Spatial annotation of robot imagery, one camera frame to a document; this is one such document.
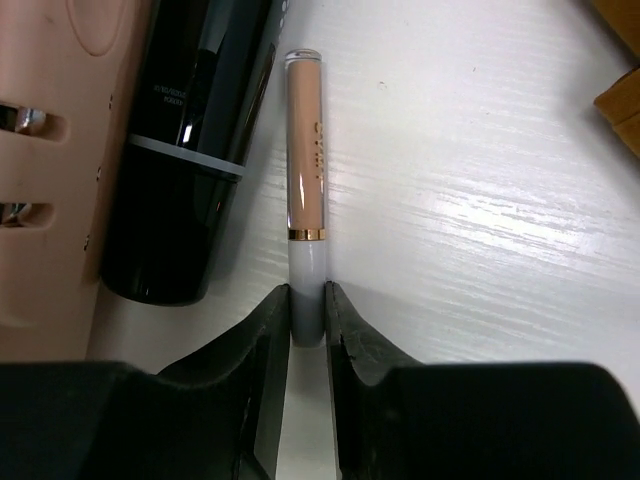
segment grey stripe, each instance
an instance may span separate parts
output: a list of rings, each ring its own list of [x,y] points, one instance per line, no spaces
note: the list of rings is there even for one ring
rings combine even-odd
[[[210,157],[204,153],[198,153],[193,150],[187,150],[186,148],[159,142],[153,138],[142,137],[140,135],[129,135],[129,143],[137,145],[138,147],[146,148],[147,150],[164,153],[165,155],[170,155],[187,162],[214,168],[221,172],[231,173],[233,175],[238,175],[239,177],[244,175],[244,167],[241,165],[236,165],[235,163],[227,162],[226,160],[221,160],[216,157]]]

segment gold band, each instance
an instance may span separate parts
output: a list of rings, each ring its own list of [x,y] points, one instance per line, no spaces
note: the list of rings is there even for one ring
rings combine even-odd
[[[324,228],[321,230],[289,230],[289,240],[314,242],[324,239]]]

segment wooden surface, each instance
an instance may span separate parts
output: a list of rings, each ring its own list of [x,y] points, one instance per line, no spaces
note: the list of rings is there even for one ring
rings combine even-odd
[[[640,405],[640,170],[591,103],[632,65],[581,0],[299,0],[326,60],[330,271],[424,362],[589,360]],[[210,293],[102,292],[91,356],[149,371],[287,279],[282,72]],[[291,359],[279,477],[335,478],[324,351]]]

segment concealer tube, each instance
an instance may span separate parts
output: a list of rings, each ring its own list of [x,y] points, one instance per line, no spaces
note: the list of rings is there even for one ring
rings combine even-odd
[[[322,57],[294,50],[285,57],[287,80],[287,192],[291,334],[300,347],[324,338],[325,156]]]

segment white cap end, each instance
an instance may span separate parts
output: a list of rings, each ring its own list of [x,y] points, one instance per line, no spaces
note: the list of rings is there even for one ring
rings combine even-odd
[[[296,346],[319,347],[323,344],[326,265],[324,241],[289,242],[291,336]]]

